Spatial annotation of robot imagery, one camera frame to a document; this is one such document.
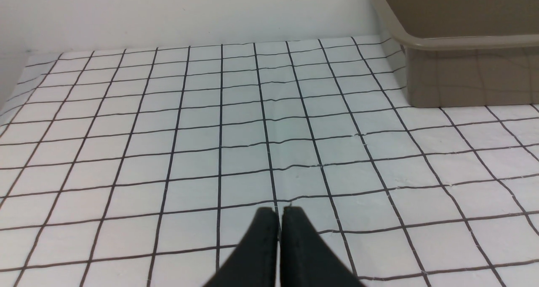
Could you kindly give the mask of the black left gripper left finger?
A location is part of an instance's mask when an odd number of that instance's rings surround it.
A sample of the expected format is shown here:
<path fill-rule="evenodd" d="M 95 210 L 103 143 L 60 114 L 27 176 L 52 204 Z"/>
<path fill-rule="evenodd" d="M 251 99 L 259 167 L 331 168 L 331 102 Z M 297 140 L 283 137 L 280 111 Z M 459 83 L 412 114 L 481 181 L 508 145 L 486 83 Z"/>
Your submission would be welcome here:
<path fill-rule="evenodd" d="M 235 250 L 206 287 L 273 287 L 276 281 L 278 215 L 261 207 Z"/>

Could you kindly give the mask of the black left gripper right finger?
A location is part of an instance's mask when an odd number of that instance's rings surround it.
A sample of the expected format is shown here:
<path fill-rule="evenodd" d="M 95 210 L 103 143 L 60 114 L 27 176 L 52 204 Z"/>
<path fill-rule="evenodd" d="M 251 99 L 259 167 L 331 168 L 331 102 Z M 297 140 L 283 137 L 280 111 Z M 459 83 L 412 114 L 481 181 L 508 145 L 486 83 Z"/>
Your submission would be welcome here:
<path fill-rule="evenodd" d="M 363 287 L 326 245 L 300 207 L 283 210 L 280 241 L 282 287 Z"/>

